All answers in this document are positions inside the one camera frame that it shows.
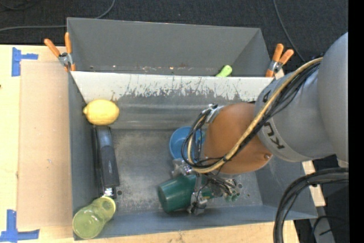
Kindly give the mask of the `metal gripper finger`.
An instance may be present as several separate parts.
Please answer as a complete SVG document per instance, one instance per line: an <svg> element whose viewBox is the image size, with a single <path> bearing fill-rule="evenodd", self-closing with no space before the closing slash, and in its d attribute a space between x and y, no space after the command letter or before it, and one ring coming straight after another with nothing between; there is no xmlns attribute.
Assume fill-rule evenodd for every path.
<svg viewBox="0 0 364 243"><path fill-rule="evenodd" d="M194 175L196 172L192 167L182 158L176 158L172 160L173 170L171 171L173 177L180 175Z"/></svg>
<svg viewBox="0 0 364 243"><path fill-rule="evenodd" d="M187 212L192 215L202 214L205 211L208 201L208 191L194 191L191 195L191 201L187 208Z"/></svg>

